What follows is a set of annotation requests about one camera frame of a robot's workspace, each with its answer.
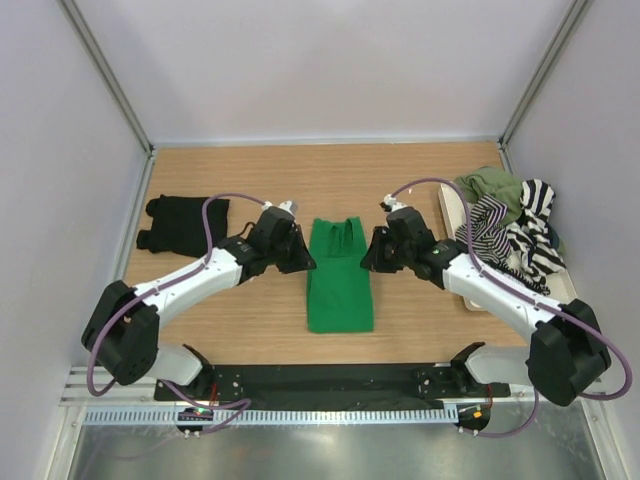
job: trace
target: gray wall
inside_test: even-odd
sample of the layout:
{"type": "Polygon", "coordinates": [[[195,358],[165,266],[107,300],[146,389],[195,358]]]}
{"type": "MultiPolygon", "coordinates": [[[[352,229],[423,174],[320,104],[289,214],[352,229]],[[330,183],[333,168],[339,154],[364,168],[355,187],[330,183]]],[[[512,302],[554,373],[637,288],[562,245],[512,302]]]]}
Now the gray wall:
{"type": "MultiPolygon", "coordinates": [[[[594,2],[511,144],[516,173],[556,188],[552,220],[569,246],[576,290],[637,373],[639,20],[637,0],[594,2]]],[[[607,404],[629,461],[640,455],[639,404],[637,381],[630,395],[607,404]]]]}
{"type": "Polygon", "coordinates": [[[53,0],[0,6],[0,477],[42,478],[144,156],[53,0]]]}
{"type": "Polygon", "coordinates": [[[497,138],[570,0],[79,0],[155,143],[497,138]]]}

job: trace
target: green cloth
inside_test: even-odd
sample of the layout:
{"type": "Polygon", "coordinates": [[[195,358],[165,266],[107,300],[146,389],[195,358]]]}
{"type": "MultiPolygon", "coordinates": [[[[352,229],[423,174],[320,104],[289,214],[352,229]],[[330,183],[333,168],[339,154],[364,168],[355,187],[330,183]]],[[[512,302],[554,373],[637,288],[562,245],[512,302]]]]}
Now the green cloth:
{"type": "Polygon", "coordinates": [[[316,218],[307,277],[307,322],[315,333],[373,331],[369,271],[360,267],[367,243],[359,218],[332,223],[316,218]]]}
{"type": "Polygon", "coordinates": [[[507,206],[507,214],[500,225],[515,222],[522,214],[522,180],[501,168],[482,167],[469,175],[454,180],[464,193],[467,202],[477,203],[486,194],[507,206]]]}

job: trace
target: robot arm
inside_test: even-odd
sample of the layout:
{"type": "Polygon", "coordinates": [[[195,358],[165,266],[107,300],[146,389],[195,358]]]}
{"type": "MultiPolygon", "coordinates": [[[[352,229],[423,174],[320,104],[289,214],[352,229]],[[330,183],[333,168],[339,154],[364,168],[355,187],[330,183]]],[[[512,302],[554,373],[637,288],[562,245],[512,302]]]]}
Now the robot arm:
{"type": "Polygon", "coordinates": [[[91,350],[115,312],[135,297],[155,292],[113,326],[97,360],[121,385],[149,376],[172,381],[184,393],[201,398],[213,383],[213,368],[191,347],[159,342],[159,331],[196,303],[261,275],[269,265],[282,273],[315,268],[295,223],[295,210],[292,202],[267,205],[246,238],[229,237],[205,257],[157,280],[134,287],[112,283],[89,320],[82,344],[91,350]]]}
{"type": "Polygon", "coordinates": [[[471,381],[532,385],[551,402],[566,406],[609,368],[611,358],[604,344],[562,318],[505,293],[484,273],[491,272],[513,290],[533,297],[536,304],[563,310],[600,331],[587,304],[574,300],[562,305],[487,265],[478,271],[466,247],[452,239],[436,241],[418,211],[390,197],[382,206],[388,212],[387,226],[374,229],[363,268],[381,273],[410,268],[419,279],[486,308],[529,344],[529,348],[467,347],[456,360],[463,361],[471,381]]]}

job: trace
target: clothing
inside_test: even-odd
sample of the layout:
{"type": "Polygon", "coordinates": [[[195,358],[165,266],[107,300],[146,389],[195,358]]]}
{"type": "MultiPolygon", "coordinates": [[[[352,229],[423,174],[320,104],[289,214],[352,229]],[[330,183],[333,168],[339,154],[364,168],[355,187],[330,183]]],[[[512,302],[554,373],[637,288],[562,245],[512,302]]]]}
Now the clothing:
{"type": "Polygon", "coordinates": [[[307,322],[315,333],[373,331],[369,271],[360,267],[367,244],[359,218],[316,218],[309,252],[317,264],[307,276],[307,322]]]}
{"type": "MultiPolygon", "coordinates": [[[[202,205],[207,197],[167,197],[151,200],[146,212],[153,217],[151,230],[140,230],[136,246],[151,253],[174,252],[188,257],[207,253],[202,224],[202,205]]],[[[207,219],[214,246],[227,236],[229,200],[217,199],[207,208],[207,219]]]]}
{"type": "Polygon", "coordinates": [[[542,180],[528,180],[522,185],[522,216],[507,227],[507,236],[520,259],[521,271],[534,282],[542,282],[547,275],[566,269],[562,256],[552,246],[548,223],[556,194],[542,180]]]}
{"type": "Polygon", "coordinates": [[[469,203],[477,203],[485,195],[491,195],[507,207],[500,224],[515,222],[522,214],[522,180],[496,167],[482,167],[469,175],[454,180],[469,203]]]}
{"type": "MultiPolygon", "coordinates": [[[[511,254],[507,230],[500,225],[507,206],[491,195],[483,196],[470,212],[472,245],[476,255],[485,262],[502,264],[511,254]]],[[[467,224],[460,225],[456,240],[467,245],[467,224]]]]}

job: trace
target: black and white striped fabric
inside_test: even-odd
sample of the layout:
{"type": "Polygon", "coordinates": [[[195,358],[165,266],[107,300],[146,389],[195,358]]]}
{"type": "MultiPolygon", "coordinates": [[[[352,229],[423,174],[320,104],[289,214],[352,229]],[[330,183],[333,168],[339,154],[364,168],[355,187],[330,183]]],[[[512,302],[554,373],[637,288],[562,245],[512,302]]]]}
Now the black and white striped fabric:
{"type": "Polygon", "coordinates": [[[522,216],[507,226],[507,237],[520,259],[522,272],[534,282],[543,282],[547,275],[566,269],[562,257],[551,246],[549,233],[549,215],[556,194],[542,180],[527,180],[522,186],[522,216]]]}
{"type": "MultiPolygon", "coordinates": [[[[471,209],[473,249],[485,262],[504,263],[511,254],[507,230],[500,225],[506,214],[507,206],[491,195],[484,195],[471,209]]],[[[466,223],[458,227],[456,240],[467,245],[466,223]]]]}

